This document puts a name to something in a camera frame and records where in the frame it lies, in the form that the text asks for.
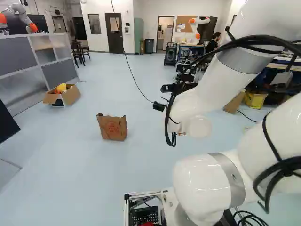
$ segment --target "light blue floor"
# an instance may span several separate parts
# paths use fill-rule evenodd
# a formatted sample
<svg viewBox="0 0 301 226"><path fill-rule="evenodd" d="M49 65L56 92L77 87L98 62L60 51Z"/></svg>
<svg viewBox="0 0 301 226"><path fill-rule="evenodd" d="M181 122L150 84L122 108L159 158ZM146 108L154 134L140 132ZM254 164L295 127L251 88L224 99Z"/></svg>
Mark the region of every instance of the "light blue floor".
<svg viewBox="0 0 301 226"><path fill-rule="evenodd" d="M172 66L163 54L128 56L137 83L152 101L171 83ZM164 138L163 115L139 93L122 55L92 53L79 66L81 98L67 109L39 103L15 117L21 131L0 146L0 155L24 168L0 194L1 226L121 226L123 194L157 191L172 185L175 162L189 155L235 148L253 122L240 114L209 114L211 137ZM270 111L241 107L261 120ZM102 140L96 114L127 116L125 142ZM298 225L300 196L272 199L271 214L252 210L270 225Z"/></svg>

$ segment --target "open cardboard box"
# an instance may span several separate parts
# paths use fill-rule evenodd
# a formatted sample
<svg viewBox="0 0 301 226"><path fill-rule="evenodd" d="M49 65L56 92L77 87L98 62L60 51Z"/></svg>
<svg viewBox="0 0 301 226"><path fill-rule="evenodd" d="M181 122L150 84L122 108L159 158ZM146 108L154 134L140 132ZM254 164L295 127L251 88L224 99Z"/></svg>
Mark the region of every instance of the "open cardboard box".
<svg viewBox="0 0 301 226"><path fill-rule="evenodd" d="M240 103L244 99L245 91L245 89L240 91L229 103L224 106L223 110L231 114L235 114Z"/></svg>
<svg viewBox="0 0 301 226"><path fill-rule="evenodd" d="M55 107L66 107L72 105L80 98L79 89L75 84L66 84L67 90L62 94L54 93L56 87L45 94L43 103L51 104Z"/></svg>

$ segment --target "dark door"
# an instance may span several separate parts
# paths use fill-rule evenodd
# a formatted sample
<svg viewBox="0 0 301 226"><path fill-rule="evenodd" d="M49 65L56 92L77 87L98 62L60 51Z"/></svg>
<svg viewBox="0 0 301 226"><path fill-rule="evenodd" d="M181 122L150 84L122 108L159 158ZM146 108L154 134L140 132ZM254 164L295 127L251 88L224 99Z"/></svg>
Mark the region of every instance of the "dark door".
<svg viewBox="0 0 301 226"><path fill-rule="evenodd" d="M62 16L52 16L53 24L55 26L56 33L66 33L66 25L64 17Z"/></svg>
<svg viewBox="0 0 301 226"><path fill-rule="evenodd" d="M0 143L10 138L12 135L17 133L20 128L11 117L10 113L6 109L4 103L0 99Z"/></svg>
<svg viewBox="0 0 301 226"><path fill-rule="evenodd" d="M105 13L104 15L107 25L109 51L110 53L123 53L121 13Z"/></svg>
<svg viewBox="0 0 301 226"><path fill-rule="evenodd" d="M87 40L84 19L82 17L74 17L73 23L75 28L75 39Z"/></svg>

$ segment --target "brown paper bag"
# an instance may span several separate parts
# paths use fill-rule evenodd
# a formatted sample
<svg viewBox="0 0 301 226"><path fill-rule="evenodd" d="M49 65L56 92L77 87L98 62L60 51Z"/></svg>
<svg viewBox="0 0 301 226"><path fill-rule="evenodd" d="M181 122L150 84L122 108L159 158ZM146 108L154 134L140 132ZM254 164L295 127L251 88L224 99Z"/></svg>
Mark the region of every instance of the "brown paper bag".
<svg viewBox="0 0 301 226"><path fill-rule="evenodd" d="M124 141L127 137L127 119L123 117L96 115L103 139Z"/></svg>

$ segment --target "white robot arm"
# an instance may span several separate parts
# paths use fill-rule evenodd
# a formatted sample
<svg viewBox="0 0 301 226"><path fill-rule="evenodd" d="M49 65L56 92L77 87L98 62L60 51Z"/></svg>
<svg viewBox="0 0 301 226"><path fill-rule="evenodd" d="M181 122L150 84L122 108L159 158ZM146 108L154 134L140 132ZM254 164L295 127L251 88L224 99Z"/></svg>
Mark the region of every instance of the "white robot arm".
<svg viewBox="0 0 301 226"><path fill-rule="evenodd" d="M37 32L38 30L37 26L27 16L26 10L21 3L12 3L11 5L8 6L7 9L5 9L0 13L0 28L6 28L7 27L6 16L15 15L16 12L19 13L18 16L20 20L27 25L26 27L27 33Z"/></svg>
<svg viewBox="0 0 301 226"><path fill-rule="evenodd" d="M204 20L199 18L192 18L189 20L189 23L194 24L195 38L199 41L199 39L201 38L201 34L198 33L198 25L210 23L210 18L206 17Z"/></svg>
<svg viewBox="0 0 301 226"><path fill-rule="evenodd" d="M299 40L301 16L299 7L294 7L299 4L298 0L249 0L230 32L236 39L262 34ZM279 17L280 9L286 20ZM223 44L230 41L227 36ZM264 52L238 47L214 56L199 84L176 96L170 111L172 120L168 119L170 132L207 136L211 124L203 114L224 107L271 62L276 51L283 50L274 45L252 46ZM199 226L212 226L224 209L255 202L262 196L269 199L259 195L265 191L301 191L300 103L301 94L297 94L272 111L243 136L237 150L193 156L176 164L174 192L189 219ZM275 171L266 176L273 168Z"/></svg>

